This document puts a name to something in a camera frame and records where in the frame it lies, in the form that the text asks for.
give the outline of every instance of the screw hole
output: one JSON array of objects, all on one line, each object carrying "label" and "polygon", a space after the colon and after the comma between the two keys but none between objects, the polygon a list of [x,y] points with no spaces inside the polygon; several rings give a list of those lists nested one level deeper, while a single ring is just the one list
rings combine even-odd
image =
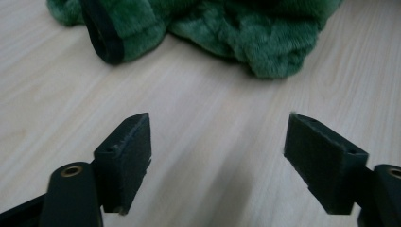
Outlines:
[{"label": "screw hole", "polygon": [[62,177],[73,177],[82,171],[81,166],[69,166],[61,172]]},{"label": "screw hole", "polygon": [[390,174],[393,175],[394,177],[401,179],[401,170],[399,169],[395,169],[395,168],[391,168],[389,170]]}]

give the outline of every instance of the green plush toy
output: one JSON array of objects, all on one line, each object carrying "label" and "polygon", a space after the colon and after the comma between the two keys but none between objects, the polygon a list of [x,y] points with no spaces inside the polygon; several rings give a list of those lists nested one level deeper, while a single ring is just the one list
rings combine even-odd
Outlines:
[{"label": "green plush toy", "polygon": [[167,32],[223,58],[248,64],[259,78],[298,72],[342,0],[47,0],[65,26],[85,24],[107,63],[133,61]]}]

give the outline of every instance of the black plastic part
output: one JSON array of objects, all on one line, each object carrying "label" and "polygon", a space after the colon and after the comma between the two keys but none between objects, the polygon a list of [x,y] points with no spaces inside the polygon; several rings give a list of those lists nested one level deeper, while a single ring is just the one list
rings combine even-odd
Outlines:
[{"label": "black plastic part", "polygon": [[42,212],[44,195],[18,205],[0,215],[0,226],[36,227]]},{"label": "black plastic part", "polygon": [[378,212],[386,227],[401,226],[401,168],[379,165],[375,167],[374,195]]},{"label": "black plastic part", "polygon": [[351,213],[368,153],[321,122],[292,113],[284,155],[328,214]]},{"label": "black plastic part", "polygon": [[358,227],[384,227],[381,217],[378,213],[369,212],[365,209],[361,209],[359,216],[357,217]]},{"label": "black plastic part", "polygon": [[127,214],[150,164],[148,114],[123,121],[94,155],[92,164],[104,212]]},{"label": "black plastic part", "polygon": [[89,164],[73,163],[53,172],[44,196],[40,226],[103,226],[96,182]]}]

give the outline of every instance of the green fur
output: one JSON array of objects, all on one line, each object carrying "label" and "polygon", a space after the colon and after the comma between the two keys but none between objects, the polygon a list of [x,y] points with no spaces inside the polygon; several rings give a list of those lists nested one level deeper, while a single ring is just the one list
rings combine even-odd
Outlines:
[{"label": "green fur", "polygon": [[48,0],[51,15],[65,26],[84,24],[79,0]]},{"label": "green fur", "polygon": [[276,0],[263,7],[257,3],[262,0],[94,1],[105,9],[103,17],[113,23],[117,37],[109,37],[108,29],[102,27],[106,19],[99,19],[97,10],[85,4],[91,1],[47,0],[47,5],[53,17],[66,26],[84,23],[82,9],[89,15],[84,18],[86,23],[95,18],[99,29],[88,28],[91,39],[122,41],[124,56],[117,62],[139,58],[171,32],[217,56],[246,63],[257,77],[270,79],[288,77],[302,68],[319,32],[341,2]]}]

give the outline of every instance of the wood grain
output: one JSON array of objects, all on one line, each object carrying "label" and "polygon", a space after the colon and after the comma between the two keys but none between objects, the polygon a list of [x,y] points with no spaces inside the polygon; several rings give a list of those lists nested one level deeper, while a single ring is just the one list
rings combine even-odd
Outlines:
[{"label": "wood grain", "polygon": [[328,216],[283,157],[288,114],[319,119],[401,166],[401,2],[346,0],[303,70],[254,79],[235,62],[167,35],[113,67],[86,28],[44,1],[0,2],[0,212],[43,194],[59,166],[149,112],[152,164],[130,213],[105,226],[357,226]]}]

